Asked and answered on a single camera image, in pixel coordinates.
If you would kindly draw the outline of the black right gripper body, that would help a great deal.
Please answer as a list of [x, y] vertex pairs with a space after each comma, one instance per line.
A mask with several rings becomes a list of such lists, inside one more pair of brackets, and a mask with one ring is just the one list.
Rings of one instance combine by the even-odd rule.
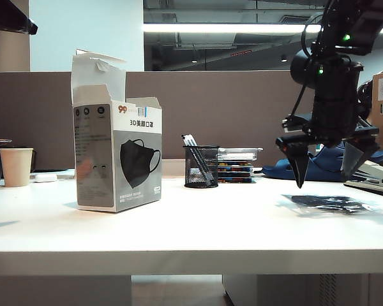
[[364, 111], [357, 96], [363, 65], [348, 56], [334, 56], [315, 62], [312, 88], [315, 89], [309, 132], [317, 143], [334, 147], [343, 140], [370, 138], [379, 129], [363, 122]]

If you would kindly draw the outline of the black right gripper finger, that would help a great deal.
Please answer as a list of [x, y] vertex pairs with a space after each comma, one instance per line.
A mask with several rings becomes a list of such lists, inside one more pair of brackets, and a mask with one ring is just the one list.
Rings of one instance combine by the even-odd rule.
[[374, 137], [345, 140], [345, 150], [341, 167], [342, 179], [349, 179], [380, 146]]
[[308, 137], [284, 136], [276, 139], [276, 145], [286, 155], [298, 188], [302, 188], [308, 168]]

